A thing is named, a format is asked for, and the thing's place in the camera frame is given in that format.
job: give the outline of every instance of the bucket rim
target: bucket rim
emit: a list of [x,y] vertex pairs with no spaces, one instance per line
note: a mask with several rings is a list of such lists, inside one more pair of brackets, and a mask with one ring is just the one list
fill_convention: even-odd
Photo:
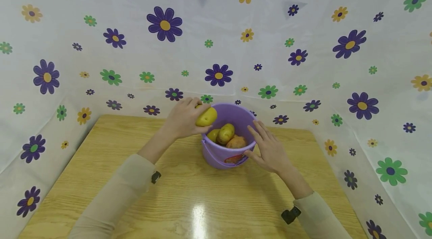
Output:
[[[219,102],[219,103],[215,103],[215,104],[211,105],[211,107],[214,107],[214,106],[220,106],[220,105],[230,105],[230,106],[234,106],[234,107],[236,107],[236,108],[241,108],[241,109],[243,109],[245,112],[247,112],[248,114],[250,114],[250,117],[251,117],[253,120],[255,120],[255,116],[254,116],[254,115],[253,115],[253,114],[252,114],[248,109],[246,109],[246,108],[244,108],[244,107],[242,107],[242,106],[239,106],[239,105],[234,105],[234,104],[232,104],[232,103],[226,103],[226,102]],[[223,151],[226,151],[226,152],[232,152],[232,153],[243,153],[243,152],[245,152],[245,151],[247,151],[247,150],[250,150],[250,149],[254,148],[255,145],[257,144],[257,142],[254,140],[252,143],[250,143],[249,145],[247,145],[247,146],[245,146],[245,147],[242,147],[242,148],[226,148],[226,147],[224,147],[224,146],[218,145],[217,143],[211,141],[211,140],[207,137],[207,135],[206,135],[205,133],[201,134],[201,136],[202,136],[202,140],[204,140],[206,143],[208,143],[208,144],[210,144],[210,145],[212,145],[212,146],[215,146],[216,148],[221,149],[221,150],[223,150]]]

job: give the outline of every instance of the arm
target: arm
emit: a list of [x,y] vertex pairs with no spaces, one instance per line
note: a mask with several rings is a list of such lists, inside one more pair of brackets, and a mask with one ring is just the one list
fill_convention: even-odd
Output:
[[248,129],[259,146],[261,156],[252,151],[246,151],[244,154],[265,170],[278,174],[283,180],[295,198],[294,205],[301,211],[298,220],[307,235],[311,239],[351,238],[326,202],[312,190],[292,165],[282,143],[262,122],[254,121],[253,124],[258,132],[251,126],[248,126]]
[[147,192],[154,173],[154,164],[177,139],[205,133],[211,126],[197,127],[196,119],[210,107],[198,98],[177,103],[165,124],[137,152],[128,157],[97,194],[72,228],[71,239],[111,238],[117,222],[125,211]]

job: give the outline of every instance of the yellow potato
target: yellow potato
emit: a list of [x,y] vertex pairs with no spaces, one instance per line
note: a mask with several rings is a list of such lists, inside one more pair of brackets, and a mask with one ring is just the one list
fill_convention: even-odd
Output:
[[234,136],[234,126],[232,124],[225,124],[219,131],[217,142],[221,145],[226,145]]
[[205,112],[203,112],[195,122],[195,125],[199,127],[206,127],[211,125],[217,119],[217,111],[215,108],[210,107]]
[[226,145],[227,148],[243,148],[248,144],[248,141],[242,137],[237,136],[232,138]]
[[212,142],[216,142],[216,137],[217,137],[217,135],[219,134],[219,131],[220,131],[220,130],[221,130],[220,128],[216,128],[216,129],[210,131],[210,132],[207,134],[207,137],[208,137]]

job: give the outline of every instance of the purple bucket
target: purple bucket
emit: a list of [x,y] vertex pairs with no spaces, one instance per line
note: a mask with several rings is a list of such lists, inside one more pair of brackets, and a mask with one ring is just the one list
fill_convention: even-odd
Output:
[[213,128],[222,128],[227,123],[234,125],[235,133],[247,140],[244,148],[231,149],[212,142],[206,134],[202,134],[202,154],[207,163],[217,169],[229,169],[244,163],[248,157],[243,155],[246,150],[253,151],[256,142],[248,131],[248,125],[253,126],[255,116],[247,109],[231,103],[216,103],[212,105],[217,111],[217,119]]

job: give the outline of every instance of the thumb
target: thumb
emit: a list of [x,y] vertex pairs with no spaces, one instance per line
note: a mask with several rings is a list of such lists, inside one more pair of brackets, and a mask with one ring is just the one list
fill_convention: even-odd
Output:
[[245,156],[250,157],[251,159],[253,159],[258,165],[263,166],[264,165],[264,159],[262,159],[261,156],[258,156],[258,154],[247,150],[244,152]]
[[213,128],[212,125],[206,127],[196,127],[194,132],[195,134],[207,133],[211,128]]

